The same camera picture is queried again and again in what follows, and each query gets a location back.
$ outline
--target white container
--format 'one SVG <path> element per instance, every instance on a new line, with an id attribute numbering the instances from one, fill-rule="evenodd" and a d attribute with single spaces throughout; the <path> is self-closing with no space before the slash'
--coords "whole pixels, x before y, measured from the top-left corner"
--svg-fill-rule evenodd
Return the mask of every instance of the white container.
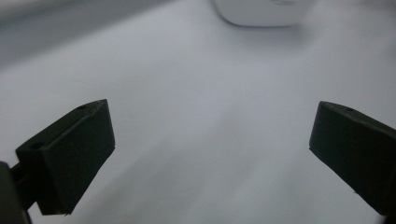
<path id="1" fill-rule="evenodd" d="M 213 0 L 226 20 L 244 26 L 291 26 L 315 0 Z"/>

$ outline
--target white table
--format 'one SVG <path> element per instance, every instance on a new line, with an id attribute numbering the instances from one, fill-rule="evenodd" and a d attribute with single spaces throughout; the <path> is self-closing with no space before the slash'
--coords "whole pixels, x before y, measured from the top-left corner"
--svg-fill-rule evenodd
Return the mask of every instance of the white table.
<path id="1" fill-rule="evenodd" d="M 86 0 L 2 24 L 0 158 L 107 98 L 115 152 L 71 216 L 34 223 L 376 223 L 308 141 L 319 101 L 396 128 L 395 12 L 319 0 L 260 29 L 208 0 Z"/>

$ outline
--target screw hole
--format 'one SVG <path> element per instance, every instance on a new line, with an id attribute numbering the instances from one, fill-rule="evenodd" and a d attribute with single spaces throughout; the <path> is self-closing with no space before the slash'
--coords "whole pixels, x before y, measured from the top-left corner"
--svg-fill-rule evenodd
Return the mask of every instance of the screw hole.
<path id="1" fill-rule="evenodd" d="M 39 148 L 41 148 L 42 146 L 44 146 L 44 143 L 43 143 L 43 142 L 38 142 L 38 143 L 32 144 L 32 145 L 30 146 L 30 148 L 31 148 L 31 149 L 39 149 Z"/>

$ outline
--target white object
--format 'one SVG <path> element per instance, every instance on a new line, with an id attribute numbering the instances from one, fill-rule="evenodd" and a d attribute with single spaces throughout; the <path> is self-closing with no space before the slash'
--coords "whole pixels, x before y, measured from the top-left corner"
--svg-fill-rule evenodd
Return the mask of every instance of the white object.
<path id="1" fill-rule="evenodd" d="M 227 21 L 245 26 L 298 24 L 315 0 L 214 0 Z"/>

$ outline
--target black plastic part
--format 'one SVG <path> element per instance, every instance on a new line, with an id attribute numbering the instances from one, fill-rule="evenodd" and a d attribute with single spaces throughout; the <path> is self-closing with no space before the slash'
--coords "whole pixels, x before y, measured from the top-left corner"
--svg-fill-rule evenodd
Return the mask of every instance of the black plastic part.
<path id="1" fill-rule="evenodd" d="M 20 197 L 8 165 L 0 161 L 0 223 L 30 224 L 29 214 L 21 205 Z"/>
<path id="2" fill-rule="evenodd" d="M 106 100 L 82 105 L 21 145 L 21 173 L 28 175 L 43 215 L 71 214 L 115 148 Z"/>
<path id="3" fill-rule="evenodd" d="M 396 131 L 352 108 L 320 102 L 311 151 L 379 214 L 396 214 Z"/>

